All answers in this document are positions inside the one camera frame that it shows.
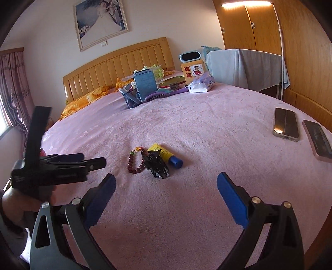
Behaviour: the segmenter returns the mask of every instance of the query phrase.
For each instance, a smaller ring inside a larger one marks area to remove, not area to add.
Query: white wedding dress
[[[111,15],[106,11],[106,7],[100,6],[98,8],[98,15],[95,24],[81,38],[83,47],[122,30],[122,27],[116,24]]]

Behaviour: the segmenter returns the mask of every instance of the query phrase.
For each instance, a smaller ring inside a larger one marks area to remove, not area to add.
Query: wooden headboard
[[[161,65],[174,70],[167,38],[137,43],[101,56],[63,77],[67,101],[71,102],[101,87],[115,87],[118,78],[144,66]]]

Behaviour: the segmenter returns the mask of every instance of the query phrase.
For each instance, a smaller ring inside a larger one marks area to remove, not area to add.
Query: purple hairbrush
[[[182,88],[180,90],[175,90],[175,91],[172,91],[172,92],[169,92],[169,93],[155,92],[155,93],[147,96],[145,100],[146,100],[146,102],[149,102],[149,101],[157,99],[157,98],[173,96],[173,95],[181,94],[181,93],[185,93],[185,92],[189,92],[188,87]]]

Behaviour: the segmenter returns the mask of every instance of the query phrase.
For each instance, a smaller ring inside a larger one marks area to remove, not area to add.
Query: wardrobe door
[[[247,7],[252,23],[256,50],[281,55],[281,40],[273,6]]]
[[[213,0],[224,36],[226,49],[256,50],[251,23],[244,6],[226,9]]]

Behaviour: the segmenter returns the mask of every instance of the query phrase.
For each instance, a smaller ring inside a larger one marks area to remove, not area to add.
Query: pink blanket
[[[272,135],[275,107],[295,111],[299,142]],[[107,173],[116,177],[117,189],[91,228],[116,268],[216,269],[242,232],[217,190],[220,172],[266,203],[290,201],[305,251],[321,229],[332,205],[332,164],[314,158],[303,119],[313,121],[282,101],[224,84],[130,110],[114,93],[56,123],[42,147],[47,154],[82,152],[107,159],[107,167],[91,173],[87,182],[58,186],[56,196],[58,204],[69,203]],[[324,131],[332,143],[332,134]],[[165,180],[147,170],[129,174],[129,152],[156,142],[181,158],[183,168],[171,168]],[[262,247],[260,241],[251,262]]]

